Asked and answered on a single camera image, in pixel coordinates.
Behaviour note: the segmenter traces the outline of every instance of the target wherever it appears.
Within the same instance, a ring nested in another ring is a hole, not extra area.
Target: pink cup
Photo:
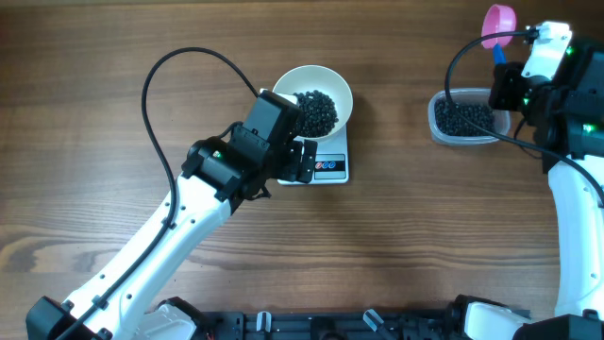
[[[510,32],[516,29],[516,13],[504,5],[492,5],[482,23],[482,36],[500,32]],[[484,48],[493,48],[499,43],[501,47],[507,45],[512,37],[493,38],[482,42]]]

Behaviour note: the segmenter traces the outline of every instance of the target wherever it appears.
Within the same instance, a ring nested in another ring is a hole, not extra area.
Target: clear plastic container
[[[451,90],[451,96],[457,103],[468,104],[489,104],[490,89],[454,89]],[[498,141],[497,138],[491,136],[481,137],[457,137],[444,134],[436,126],[436,116],[434,105],[436,101],[445,98],[445,91],[440,91],[435,94],[428,104],[428,122],[432,131],[432,139],[434,142],[442,145],[481,145]],[[506,110],[493,110],[495,116],[495,132],[502,135],[507,135],[510,131],[510,112]]]

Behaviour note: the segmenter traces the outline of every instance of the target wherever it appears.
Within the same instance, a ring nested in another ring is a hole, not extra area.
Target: white bowl
[[[323,141],[340,130],[352,113],[352,91],[346,81],[335,71],[318,65],[306,65],[292,69],[283,75],[273,92],[276,94],[300,94],[317,90],[327,94],[336,106],[338,122],[327,136],[305,139]]]

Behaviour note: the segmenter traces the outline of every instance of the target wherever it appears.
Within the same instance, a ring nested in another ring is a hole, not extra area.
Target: wood grain
[[[521,26],[565,20],[604,39],[599,3],[511,4]],[[303,64],[339,72],[355,96],[351,180],[269,183],[273,198],[243,204],[158,300],[180,296],[207,311],[358,311],[443,306],[472,294],[552,316],[558,233],[540,163],[507,144],[450,148],[430,139],[427,103],[490,5],[0,10],[0,338],[25,337],[33,303],[63,299],[88,280],[164,197],[140,92],[155,61],[188,45],[225,54],[257,88]],[[508,52],[526,54],[520,44]],[[489,87],[492,66],[488,52],[473,51],[454,86]],[[192,54],[161,68],[148,106],[178,169],[194,141],[244,119],[253,102],[220,61]]]

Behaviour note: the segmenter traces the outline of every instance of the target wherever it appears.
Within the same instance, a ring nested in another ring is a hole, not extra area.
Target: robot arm
[[[114,339],[131,338],[159,290],[195,247],[230,217],[228,200],[220,201],[216,189],[198,177],[176,180],[178,211],[153,252],[109,298],[105,309],[93,314],[85,326],[94,333],[111,332]],[[120,252],[91,280],[70,294],[71,316],[81,317],[94,298],[105,292],[138,258],[159,232],[168,213],[170,195]]]
[[[521,111],[538,146],[573,159],[604,188],[604,47],[573,37],[567,24],[545,22],[526,64],[495,67],[490,105]],[[463,306],[472,339],[592,339],[604,320],[604,206],[596,188],[568,164],[543,155],[556,203],[561,280],[553,319],[531,324],[506,307]]]
[[[124,248],[62,304],[48,297],[36,303],[25,320],[29,339],[63,334],[93,305],[96,310],[67,338],[135,336],[151,301],[193,249],[223,225],[244,200],[270,196],[264,186],[266,180],[310,182],[317,144],[294,141],[298,119],[304,117],[296,105],[265,91],[245,122],[231,126],[228,143],[210,137],[193,144],[176,179],[174,222],[151,253],[106,302],[99,302],[162,229],[170,194]]]

